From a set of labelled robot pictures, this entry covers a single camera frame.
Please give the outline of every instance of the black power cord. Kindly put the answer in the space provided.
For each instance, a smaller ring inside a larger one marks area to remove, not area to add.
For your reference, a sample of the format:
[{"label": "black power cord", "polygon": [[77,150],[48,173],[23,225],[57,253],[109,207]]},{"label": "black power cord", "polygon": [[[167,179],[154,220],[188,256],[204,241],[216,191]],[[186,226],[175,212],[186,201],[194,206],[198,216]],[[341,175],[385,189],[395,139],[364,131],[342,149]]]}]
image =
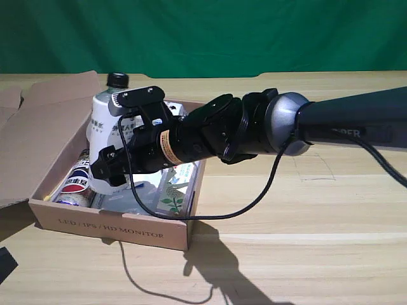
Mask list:
[{"label": "black power cord", "polygon": [[321,130],[326,133],[332,133],[339,138],[356,143],[365,149],[374,159],[379,163],[379,165],[398,183],[402,186],[407,187],[407,179],[405,176],[401,175],[384,157],[380,154],[377,149],[375,149],[371,144],[367,143],[365,140],[359,137],[353,137],[342,132],[337,132],[336,130]]},{"label": "black power cord", "polygon": [[161,218],[161,219],[167,219],[167,220],[216,220],[216,219],[229,219],[229,218],[233,218],[239,215],[242,215],[243,213],[246,213],[248,210],[250,210],[252,207],[254,207],[255,205],[257,205],[265,196],[265,194],[268,192],[270,186],[273,183],[275,174],[277,173],[277,167],[279,166],[280,163],[280,159],[283,156],[284,152],[286,151],[286,149],[288,148],[288,146],[290,145],[291,141],[293,140],[292,138],[288,139],[283,146],[281,147],[281,150],[279,151],[279,153],[277,154],[277,156],[275,157],[274,163],[273,163],[273,167],[272,167],[272,171],[270,172],[270,176],[268,178],[268,181],[266,183],[266,186],[264,187],[264,189],[262,190],[262,192],[259,194],[259,196],[257,196],[257,198],[255,200],[253,200],[252,203],[250,203],[249,205],[247,205],[246,207],[242,208],[241,210],[238,210],[236,212],[233,213],[229,213],[229,214],[224,214],[224,215],[204,215],[204,216],[189,216],[189,217],[170,217],[170,216],[164,216],[158,213],[154,213],[153,211],[151,211],[140,199],[139,195],[137,194],[137,191],[135,189],[135,185],[134,185],[134,179],[133,179],[133,171],[132,171],[132,157],[130,155],[130,151],[128,150],[127,147],[127,143],[125,140],[125,136],[123,134],[123,127],[121,125],[121,121],[123,120],[123,116],[119,118],[118,121],[118,127],[119,127],[119,134],[120,134],[120,139],[121,139],[121,143],[123,144],[123,147],[126,151],[126,155],[127,155],[127,161],[128,161],[128,168],[129,168],[129,175],[130,175],[130,186],[132,188],[132,192],[134,195],[135,200],[140,204],[140,207],[146,211],[148,214],[157,217],[157,218]]},{"label": "black power cord", "polygon": [[[169,216],[164,216],[158,213],[154,213],[151,211],[140,199],[139,195],[137,194],[135,185],[134,185],[134,179],[133,179],[133,172],[132,172],[132,161],[131,161],[131,155],[130,151],[128,150],[127,143],[125,140],[125,136],[123,134],[123,127],[121,125],[121,122],[123,120],[123,116],[119,118],[118,121],[118,127],[119,127],[119,134],[120,134],[120,139],[121,143],[123,144],[123,147],[125,149],[126,155],[127,155],[127,162],[128,162],[128,168],[129,168],[129,176],[130,176],[130,186],[132,188],[132,192],[134,195],[135,200],[140,204],[141,208],[146,211],[148,214],[161,218],[161,219],[166,219],[166,220],[219,220],[219,219],[229,219],[233,218],[239,215],[242,215],[243,213],[246,213],[248,210],[253,208],[255,205],[257,205],[265,196],[265,194],[268,192],[270,189],[275,174],[277,173],[277,168],[280,163],[281,157],[284,155],[286,149],[290,145],[290,143],[293,141],[293,137],[290,137],[287,139],[287,141],[283,144],[281,147],[281,150],[279,153],[276,155],[273,166],[272,166],[272,171],[270,172],[270,176],[267,180],[266,186],[262,190],[262,192],[256,197],[255,200],[252,201],[249,205],[246,207],[242,208],[241,210],[238,210],[233,213],[229,214],[224,214],[224,215],[204,215],[204,216],[189,216],[189,217],[169,217]],[[371,144],[367,143],[361,138],[353,137],[341,132],[337,132],[336,130],[325,130],[325,129],[320,129],[316,128],[319,131],[323,131],[326,133],[332,133],[335,134],[336,136],[349,140],[353,143],[356,143],[357,145],[361,146],[363,149],[365,149],[367,152],[374,157],[374,159],[379,163],[379,165],[393,178],[395,179],[398,183],[400,183],[402,186],[407,188],[407,179],[403,175],[401,175],[384,157],[382,154],[380,154],[377,149],[375,149]]]}]

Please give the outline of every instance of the orange label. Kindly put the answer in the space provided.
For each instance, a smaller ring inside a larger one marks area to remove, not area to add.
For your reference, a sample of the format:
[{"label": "orange label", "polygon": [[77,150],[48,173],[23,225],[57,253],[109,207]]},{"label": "orange label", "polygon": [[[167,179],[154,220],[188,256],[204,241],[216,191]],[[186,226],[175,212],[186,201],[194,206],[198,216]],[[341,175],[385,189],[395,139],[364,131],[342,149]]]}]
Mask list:
[{"label": "orange label", "polygon": [[164,156],[170,161],[172,164],[178,165],[182,164],[183,162],[177,158],[176,154],[172,151],[170,145],[170,131],[165,130],[160,134],[160,145],[161,149],[163,150]]}]

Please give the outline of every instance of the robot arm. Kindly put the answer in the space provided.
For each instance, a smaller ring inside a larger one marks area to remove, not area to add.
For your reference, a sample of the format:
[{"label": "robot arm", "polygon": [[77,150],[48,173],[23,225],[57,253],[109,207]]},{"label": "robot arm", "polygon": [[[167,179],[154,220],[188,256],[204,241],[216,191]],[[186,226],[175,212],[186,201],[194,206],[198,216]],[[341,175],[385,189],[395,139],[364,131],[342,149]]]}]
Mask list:
[{"label": "robot arm", "polygon": [[[140,115],[128,150],[132,173],[154,173],[181,163],[218,157],[234,164],[259,154],[277,154],[292,138],[286,155],[303,154],[314,144],[351,146],[337,131],[382,149],[407,150],[407,87],[310,102],[298,93],[276,89],[243,98],[221,95],[187,116],[173,116],[156,86],[115,93],[113,116]],[[160,119],[161,124],[152,124]],[[91,165],[95,179],[129,174],[124,148],[99,152]]]}]

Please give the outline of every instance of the black arm segment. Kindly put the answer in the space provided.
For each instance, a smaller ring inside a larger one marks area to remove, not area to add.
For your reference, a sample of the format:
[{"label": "black arm segment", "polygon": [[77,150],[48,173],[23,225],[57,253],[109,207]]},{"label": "black arm segment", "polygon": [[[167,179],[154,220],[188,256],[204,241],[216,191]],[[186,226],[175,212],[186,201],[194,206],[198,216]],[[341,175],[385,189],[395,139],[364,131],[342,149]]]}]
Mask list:
[{"label": "black arm segment", "polygon": [[310,144],[352,145],[326,132],[333,129],[382,149],[407,150],[407,86],[309,104],[297,124]]}]

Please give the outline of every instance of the pepsi can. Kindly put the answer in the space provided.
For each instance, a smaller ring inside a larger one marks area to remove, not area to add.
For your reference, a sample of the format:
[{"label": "pepsi can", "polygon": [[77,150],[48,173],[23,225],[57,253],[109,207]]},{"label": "pepsi can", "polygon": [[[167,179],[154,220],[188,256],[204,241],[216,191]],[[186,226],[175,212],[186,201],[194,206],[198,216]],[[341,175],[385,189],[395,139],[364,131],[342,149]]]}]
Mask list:
[{"label": "pepsi can", "polygon": [[55,202],[90,207],[95,192],[89,187],[89,149],[84,149]]}]

